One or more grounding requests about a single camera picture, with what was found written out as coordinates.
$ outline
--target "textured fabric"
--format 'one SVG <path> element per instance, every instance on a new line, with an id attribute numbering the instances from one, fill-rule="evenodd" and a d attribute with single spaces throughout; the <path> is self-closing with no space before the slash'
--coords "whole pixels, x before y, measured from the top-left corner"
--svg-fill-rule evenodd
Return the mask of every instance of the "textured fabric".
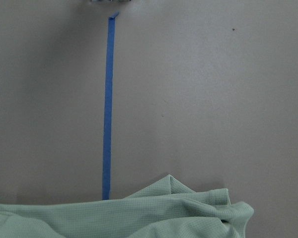
<path id="1" fill-rule="evenodd" d="M 124 199 L 0 204 L 0 238 L 244 238 L 252 214 L 226 188 L 194 192 L 168 175 Z"/>

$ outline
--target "light green fabric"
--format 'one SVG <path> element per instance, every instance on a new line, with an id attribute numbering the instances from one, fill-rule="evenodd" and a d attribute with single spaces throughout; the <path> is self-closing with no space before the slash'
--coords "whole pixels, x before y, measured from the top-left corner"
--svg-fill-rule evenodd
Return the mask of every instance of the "light green fabric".
<path id="1" fill-rule="evenodd" d="M 168 175 L 124 199 L 0 204 L 0 238 L 244 238 L 252 215 L 225 188 L 194 192 Z"/>

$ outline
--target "green cloth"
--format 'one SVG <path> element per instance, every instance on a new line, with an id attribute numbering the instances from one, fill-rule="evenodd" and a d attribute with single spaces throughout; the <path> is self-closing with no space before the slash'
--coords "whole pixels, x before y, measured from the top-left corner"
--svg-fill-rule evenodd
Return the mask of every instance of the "green cloth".
<path id="1" fill-rule="evenodd" d="M 244 238 L 253 212 L 226 188 L 195 192 L 168 175 L 124 199 L 0 204 L 0 238 Z"/>

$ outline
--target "blue tape strip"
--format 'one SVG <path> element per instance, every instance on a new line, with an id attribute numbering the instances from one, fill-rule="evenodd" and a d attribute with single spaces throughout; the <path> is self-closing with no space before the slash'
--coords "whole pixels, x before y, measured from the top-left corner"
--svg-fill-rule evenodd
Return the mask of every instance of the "blue tape strip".
<path id="1" fill-rule="evenodd" d="M 113 97 L 113 63 L 115 18 L 119 12 L 108 18 L 105 107 L 104 107 L 104 138 L 103 138 L 103 191 L 102 199 L 108 200 L 110 194 L 110 167 L 111 167 L 111 115 Z"/>

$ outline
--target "mint green shirt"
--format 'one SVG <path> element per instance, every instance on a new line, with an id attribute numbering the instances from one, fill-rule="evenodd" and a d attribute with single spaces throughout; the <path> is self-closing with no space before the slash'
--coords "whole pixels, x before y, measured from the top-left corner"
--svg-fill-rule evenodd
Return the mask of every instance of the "mint green shirt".
<path id="1" fill-rule="evenodd" d="M 0 204 L 0 238 L 244 238 L 253 212 L 226 188 L 195 192 L 168 175 L 124 199 Z"/>

